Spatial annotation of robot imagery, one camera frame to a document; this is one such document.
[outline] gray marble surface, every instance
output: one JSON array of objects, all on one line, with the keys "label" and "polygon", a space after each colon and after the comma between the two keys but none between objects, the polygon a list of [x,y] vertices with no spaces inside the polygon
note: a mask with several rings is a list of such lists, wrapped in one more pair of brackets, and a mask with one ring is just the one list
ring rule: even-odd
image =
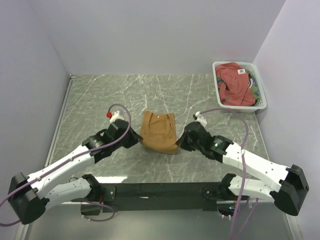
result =
[{"label": "gray marble surface", "polygon": [[[218,107],[215,91],[210,74],[74,75],[50,162],[54,163],[88,136],[107,128],[106,112],[113,103],[127,106],[132,128],[137,133],[144,110],[174,113],[179,138],[184,127],[193,121],[194,113]],[[267,158],[256,115],[242,116],[249,126],[245,148]],[[205,117],[211,134],[242,142],[244,124],[231,113],[215,111]],[[120,148],[75,176],[88,173],[96,177],[119,177],[124,183],[215,182],[227,173],[242,175],[241,170],[209,160],[200,152],[179,149],[176,155],[166,155],[141,144]]]}]

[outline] white label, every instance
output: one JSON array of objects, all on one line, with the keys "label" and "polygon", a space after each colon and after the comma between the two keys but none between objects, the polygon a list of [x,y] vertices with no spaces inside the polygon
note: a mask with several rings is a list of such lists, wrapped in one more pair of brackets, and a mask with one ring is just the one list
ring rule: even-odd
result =
[{"label": "white label", "polygon": [[244,68],[238,70],[238,74],[245,74],[246,70]]}]

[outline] white plastic basket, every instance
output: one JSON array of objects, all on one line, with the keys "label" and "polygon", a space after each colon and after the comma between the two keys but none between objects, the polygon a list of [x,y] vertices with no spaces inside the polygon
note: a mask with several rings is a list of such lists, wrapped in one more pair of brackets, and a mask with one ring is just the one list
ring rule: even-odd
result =
[{"label": "white plastic basket", "polygon": [[[258,92],[260,93],[260,96],[261,96],[259,102],[257,102],[254,106],[229,106],[221,103],[220,97],[219,97],[218,83],[217,83],[216,67],[226,63],[237,63],[244,69],[247,69],[248,71],[252,72],[252,75],[255,78],[255,81],[258,86]],[[218,100],[218,104],[221,108],[233,109],[238,113],[253,113],[258,109],[265,109],[267,107],[265,93],[261,84],[261,77],[255,65],[253,65],[252,63],[243,62],[243,61],[215,61],[212,67],[213,67],[213,77],[214,77],[216,97]]]}]

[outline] white wall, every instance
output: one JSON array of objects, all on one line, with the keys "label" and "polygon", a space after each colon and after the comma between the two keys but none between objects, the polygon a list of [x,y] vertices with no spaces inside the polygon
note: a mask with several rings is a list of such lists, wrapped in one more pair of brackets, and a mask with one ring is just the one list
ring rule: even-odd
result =
[{"label": "white wall", "polygon": [[[15,174],[44,166],[69,77],[28,1],[0,1],[0,33],[2,201]],[[0,208],[0,222],[17,219],[8,203]],[[16,228],[0,227],[0,239]]]},{"label": "white wall", "polygon": [[29,0],[72,74],[212,73],[252,62],[285,0]]},{"label": "white wall", "polygon": [[320,2],[286,0],[254,62],[268,107],[257,115],[271,160],[302,167],[310,192],[298,216],[319,239]]}]

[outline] red cloth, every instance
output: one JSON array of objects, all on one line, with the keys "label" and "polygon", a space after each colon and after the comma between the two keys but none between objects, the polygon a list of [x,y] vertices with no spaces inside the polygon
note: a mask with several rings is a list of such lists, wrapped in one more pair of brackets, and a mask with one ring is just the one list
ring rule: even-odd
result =
[{"label": "red cloth", "polygon": [[256,100],[248,87],[249,74],[239,74],[239,69],[243,67],[235,62],[221,64],[215,68],[216,76],[226,83],[225,85],[218,82],[220,101],[229,106],[252,106]]}]

